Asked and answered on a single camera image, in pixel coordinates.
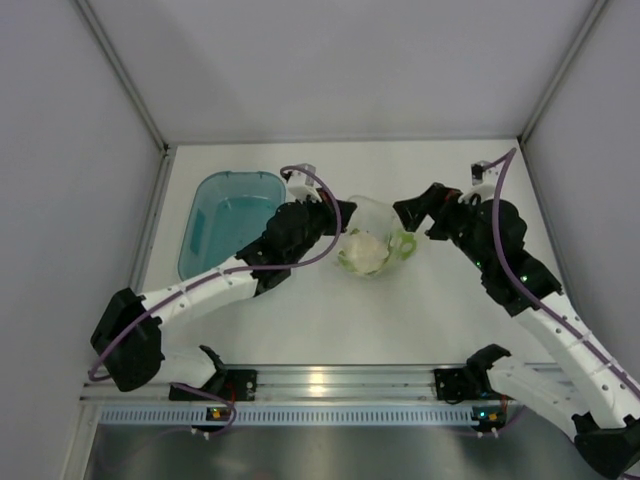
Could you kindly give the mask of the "clear zip top bag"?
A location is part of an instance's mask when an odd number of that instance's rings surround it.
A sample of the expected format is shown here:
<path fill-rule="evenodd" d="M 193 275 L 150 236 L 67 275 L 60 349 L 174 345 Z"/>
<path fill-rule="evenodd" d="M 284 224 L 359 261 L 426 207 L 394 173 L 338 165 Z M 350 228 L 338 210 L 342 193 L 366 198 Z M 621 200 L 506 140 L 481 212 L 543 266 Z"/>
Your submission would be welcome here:
<path fill-rule="evenodd" d="M 418 249 L 391 204 L 366 196 L 348 199 L 356 209 L 336 246 L 336 265 L 361 278 L 373 278 L 409 260 Z"/>

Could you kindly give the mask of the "fake cauliflower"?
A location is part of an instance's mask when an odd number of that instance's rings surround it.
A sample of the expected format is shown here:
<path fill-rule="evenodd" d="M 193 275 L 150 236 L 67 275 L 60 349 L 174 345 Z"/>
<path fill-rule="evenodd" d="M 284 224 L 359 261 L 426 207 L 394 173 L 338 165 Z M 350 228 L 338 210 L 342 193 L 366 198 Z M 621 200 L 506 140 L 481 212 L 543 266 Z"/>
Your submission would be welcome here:
<path fill-rule="evenodd" d="M 390 259 L 389 246 L 367 231 L 349 232 L 338 251 L 337 263 L 348 273 L 375 276 Z"/>

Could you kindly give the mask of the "green fake fruit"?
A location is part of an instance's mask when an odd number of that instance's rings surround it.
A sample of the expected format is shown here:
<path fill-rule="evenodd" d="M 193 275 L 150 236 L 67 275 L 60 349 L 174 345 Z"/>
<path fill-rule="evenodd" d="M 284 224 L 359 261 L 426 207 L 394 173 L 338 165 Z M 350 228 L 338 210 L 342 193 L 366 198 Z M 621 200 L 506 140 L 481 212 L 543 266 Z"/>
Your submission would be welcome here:
<path fill-rule="evenodd" d="M 392 258 L 405 261 L 415 253 L 416 249 L 417 241 L 412 232 L 398 229 L 391 235 L 389 252 Z"/>

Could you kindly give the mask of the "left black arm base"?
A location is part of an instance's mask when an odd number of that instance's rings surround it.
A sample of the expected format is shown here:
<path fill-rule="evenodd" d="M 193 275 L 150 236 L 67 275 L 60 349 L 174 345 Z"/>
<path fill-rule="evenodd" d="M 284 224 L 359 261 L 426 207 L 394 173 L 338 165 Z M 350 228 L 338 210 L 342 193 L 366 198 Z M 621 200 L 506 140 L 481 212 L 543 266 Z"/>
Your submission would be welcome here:
<path fill-rule="evenodd" d="M 217 372 L 197 391 L 216 395 L 230 402 L 251 402 L 255 399 L 257 387 L 257 371 L 253 369 L 231 368 Z M 171 386 L 170 401 L 204 401 L 205 397 L 184 389 Z"/>

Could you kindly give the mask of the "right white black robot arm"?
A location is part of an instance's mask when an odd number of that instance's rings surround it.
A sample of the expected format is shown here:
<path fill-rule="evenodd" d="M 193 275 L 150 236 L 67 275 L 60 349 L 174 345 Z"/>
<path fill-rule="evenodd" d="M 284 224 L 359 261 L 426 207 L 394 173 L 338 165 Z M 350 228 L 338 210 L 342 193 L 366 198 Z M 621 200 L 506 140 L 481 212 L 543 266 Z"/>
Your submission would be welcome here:
<path fill-rule="evenodd" d="M 580 319 L 560 281 L 526 250 L 527 224 L 518 209 L 491 188 L 463 193 L 441 183 L 393 209 L 411 232 L 431 218 L 426 236 L 452 242 L 473 263 L 487 295 L 538 340 L 573 386 L 549 385 L 513 353 L 491 345 L 467 361 L 471 392 L 516 399 L 562 430 L 605 478 L 634 467 L 639 383 Z"/>

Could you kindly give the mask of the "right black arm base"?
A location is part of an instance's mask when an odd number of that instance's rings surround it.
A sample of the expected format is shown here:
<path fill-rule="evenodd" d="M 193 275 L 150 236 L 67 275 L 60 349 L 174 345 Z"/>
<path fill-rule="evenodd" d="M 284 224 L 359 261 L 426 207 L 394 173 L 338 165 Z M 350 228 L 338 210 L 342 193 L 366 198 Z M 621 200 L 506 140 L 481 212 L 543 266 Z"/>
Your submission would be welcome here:
<path fill-rule="evenodd" d="M 434 370 L 436 396 L 449 404 L 487 398 L 490 393 L 482 376 L 468 367 Z"/>

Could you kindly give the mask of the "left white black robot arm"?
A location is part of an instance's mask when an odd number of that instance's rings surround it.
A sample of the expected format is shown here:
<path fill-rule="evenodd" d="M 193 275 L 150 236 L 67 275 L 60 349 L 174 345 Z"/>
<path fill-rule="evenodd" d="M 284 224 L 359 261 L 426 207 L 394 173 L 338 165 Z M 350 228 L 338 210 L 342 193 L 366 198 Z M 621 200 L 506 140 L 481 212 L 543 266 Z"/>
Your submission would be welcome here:
<path fill-rule="evenodd" d="M 293 269 L 309 265 L 305 256 L 322 237 L 345 232 L 356 208 L 326 192 L 317 201 L 284 203 L 256 240 L 220 265 L 159 290 L 116 292 L 90 339 L 106 379 L 121 392 L 181 383 L 204 399 L 219 397 L 226 386 L 224 365 L 211 347 L 187 343 L 187 325 L 276 288 Z"/>

